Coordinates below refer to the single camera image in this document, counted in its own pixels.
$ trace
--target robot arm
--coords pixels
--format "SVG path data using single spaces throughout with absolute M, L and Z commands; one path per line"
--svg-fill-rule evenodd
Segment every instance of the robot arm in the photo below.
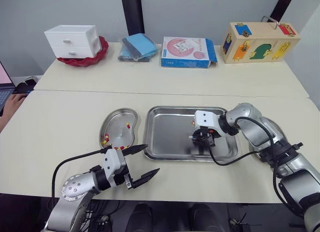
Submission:
M 87 207 L 93 196 L 108 188 L 125 183 L 128 189 L 149 181 L 159 169 L 150 171 L 133 181 L 125 156 L 143 150 L 147 145 L 131 146 L 123 151 L 108 148 L 103 168 L 95 166 L 89 172 L 74 175 L 66 180 L 61 197 L 50 214 L 43 232 L 78 232 L 86 218 Z
M 194 124 L 199 129 L 192 140 L 197 143 L 204 139 L 209 147 L 215 145 L 215 138 L 234 136 L 241 130 L 260 160 L 267 162 L 281 179 L 278 186 L 286 202 L 281 201 L 304 217 L 308 232 L 320 231 L 320 173 L 297 152 L 302 143 L 291 145 L 279 126 L 249 103 L 241 103 L 221 116 L 197 111 Z M 276 184 L 274 187 L 280 198 Z

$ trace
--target laptop keyboard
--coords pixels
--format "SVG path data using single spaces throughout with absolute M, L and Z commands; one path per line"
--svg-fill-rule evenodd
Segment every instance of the laptop keyboard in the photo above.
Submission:
M 11 95 L 12 92 L 13 92 L 12 89 L 1 90 L 0 91 L 0 110 L 3 107 L 3 105 L 5 104 L 7 98 Z

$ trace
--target person's arm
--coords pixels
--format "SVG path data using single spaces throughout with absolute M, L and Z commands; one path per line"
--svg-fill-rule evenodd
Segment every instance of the person's arm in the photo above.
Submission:
M 0 117 L 0 132 L 25 100 L 26 94 L 12 94 L 5 102 L 2 117 Z

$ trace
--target drawer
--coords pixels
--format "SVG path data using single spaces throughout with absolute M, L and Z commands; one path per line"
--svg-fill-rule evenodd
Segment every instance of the drawer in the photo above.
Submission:
M 85 34 L 46 33 L 46 37 L 51 47 L 89 47 L 89 42 Z
M 53 47 L 56 57 L 62 58 L 86 58 L 95 57 L 90 47 Z

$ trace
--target white wall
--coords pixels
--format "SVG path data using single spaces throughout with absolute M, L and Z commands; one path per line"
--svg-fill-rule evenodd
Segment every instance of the white wall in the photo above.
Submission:
M 41 75 L 55 59 L 44 31 L 97 25 L 99 35 L 128 35 L 121 0 L 0 0 L 0 61 L 10 76 Z
M 300 32 L 300 42 L 285 57 L 320 110 L 320 0 L 292 0 L 282 21 Z
M 206 37 L 220 45 L 231 21 L 260 21 L 278 0 L 141 0 L 145 33 L 155 42 L 163 36 Z

